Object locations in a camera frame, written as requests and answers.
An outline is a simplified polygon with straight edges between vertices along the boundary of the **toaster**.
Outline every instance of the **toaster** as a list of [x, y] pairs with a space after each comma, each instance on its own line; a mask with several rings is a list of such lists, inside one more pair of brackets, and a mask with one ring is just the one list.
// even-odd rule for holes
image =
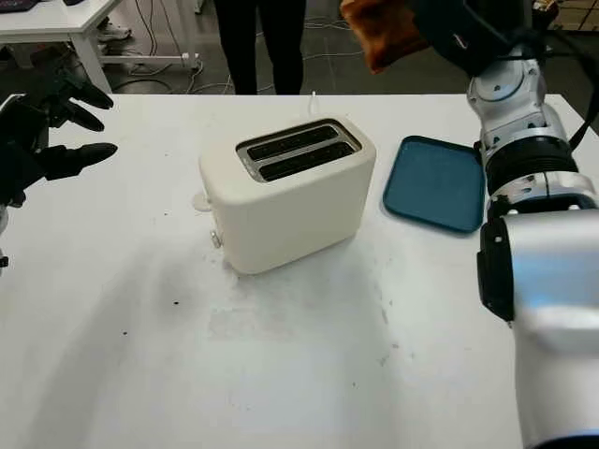
[[202, 150], [199, 169], [212, 237], [238, 272], [281, 266], [357, 232], [376, 150], [347, 119], [221, 139]]

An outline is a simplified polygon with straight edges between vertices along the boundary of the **person's leg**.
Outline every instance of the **person's leg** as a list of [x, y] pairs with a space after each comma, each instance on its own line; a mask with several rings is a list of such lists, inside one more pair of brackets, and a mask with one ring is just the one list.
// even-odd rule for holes
[[255, 95], [256, 0], [214, 0], [214, 5], [235, 93]]
[[303, 82], [301, 35], [306, 0], [258, 0], [277, 94], [299, 94]]

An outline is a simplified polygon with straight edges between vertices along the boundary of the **gray floor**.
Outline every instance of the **gray floor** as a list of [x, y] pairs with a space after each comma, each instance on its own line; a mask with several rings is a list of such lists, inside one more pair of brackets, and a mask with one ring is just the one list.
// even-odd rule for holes
[[[159, 0], [139, 0], [146, 19], [154, 1], [153, 30], [159, 44], [159, 54], [176, 54], [176, 47], [166, 27]], [[183, 41], [181, 28], [173, 9], [169, 7], [173, 0], [165, 0], [171, 16], [171, 22], [178, 42]], [[331, 23], [339, 20], [337, 7], [339, 0], [308, 0], [307, 22]], [[133, 36], [123, 43], [111, 44], [111, 53], [140, 51], [147, 53], [150, 39], [139, 17], [135, 0], [124, 0], [110, 15], [114, 22], [126, 24], [133, 29]], [[214, 15], [212, 0], [206, 0], [202, 14], [196, 15], [199, 34], [197, 51], [204, 64], [203, 71], [196, 77], [193, 89], [208, 86], [199, 94], [220, 94], [228, 77], [225, 57], [221, 51], [218, 27]], [[580, 45], [591, 54], [599, 57], [599, 36], [574, 36]], [[64, 46], [54, 46], [53, 50], [42, 52], [36, 60], [36, 68], [20, 70], [15, 65], [7, 65], [0, 71], [0, 101], [11, 92], [22, 92], [36, 85], [44, 78], [45, 70], [54, 64], [57, 54], [65, 51]], [[360, 51], [356, 38], [350, 31], [335, 28], [306, 29], [302, 50], [305, 61], [305, 80], [302, 91], [319, 94], [463, 94], [468, 84], [467, 77], [456, 67], [439, 57], [433, 50], [405, 57], [380, 75], [371, 75], [366, 68], [363, 55], [347, 54]], [[256, 71], [258, 86], [271, 85], [270, 60], [262, 37], [256, 40]], [[71, 66], [77, 67], [74, 57], [67, 57]], [[107, 65], [105, 67], [110, 84], [118, 84], [136, 79], [129, 75], [133, 66]], [[141, 70], [155, 70], [160, 66], [142, 67]], [[577, 66], [570, 60], [553, 60], [547, 66], [547, 80], [551, 92], [563, 94], [574, 108], [583, 114], [591, 96], [591, 85]], [[152, 77], [170, 85], [174, 93], [183, 93], [190, 82], [189, 70], [172, 66], [159, 75]], [[168, 89], [154, 82], [139, 82], [125, 86], [120, 93], [163, 94]], [[273, 94], [272, 88], [262, 94]]]

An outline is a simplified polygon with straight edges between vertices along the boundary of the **table surface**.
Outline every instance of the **table surface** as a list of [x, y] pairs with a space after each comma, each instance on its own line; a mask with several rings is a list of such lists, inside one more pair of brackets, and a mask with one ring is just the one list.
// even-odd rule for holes
[[0, 14], [0, 36], [82, 33], [120, 0], [83, 0], [68, 7], [63, 0], [40, 2], [28, 11]]
[[[465, 98], [316, 101], [378, 149], [362, 226], [253, 277], [192, 208], [197, 156], [222, 133], [310, 120], [308, 97], [117, 95], [98, 113], [117, 154], [31, 188], [0, 241], [1, 447], [520, 447], [513, 341], [479, 303], [478, 235], [380, 205], [403, 138], [476, 139]], [[572, 134], [580, 118], [548, 102]], [[576, 152], [595, 181], [598, 147], [589, 133]]]

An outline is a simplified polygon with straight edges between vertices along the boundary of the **toaster knob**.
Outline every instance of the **toaster knob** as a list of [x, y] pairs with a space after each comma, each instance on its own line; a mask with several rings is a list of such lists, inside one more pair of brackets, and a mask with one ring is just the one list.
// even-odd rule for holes
[[223, 242], [221, 241], [220, 237], [218, 237], [218, 234], [216, 234], [216, 231], [210, 231], [210, 237], [212, 239], [212, 245], [214, 245], [214, 248], [218, 249], [223, 246]]

